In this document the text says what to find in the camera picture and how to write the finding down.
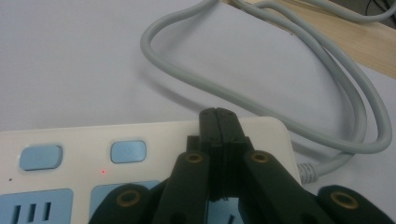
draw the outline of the wooden surface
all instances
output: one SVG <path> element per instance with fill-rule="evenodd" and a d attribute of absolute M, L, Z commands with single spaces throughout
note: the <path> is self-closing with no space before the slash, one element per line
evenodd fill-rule
<path fill-rule="evenodd" d="M 378 22 L 359 24 L 346 21 L 298 0 L 276 1 L 316 27 L 357 63 L 396 78 L 396 30 Z"/>

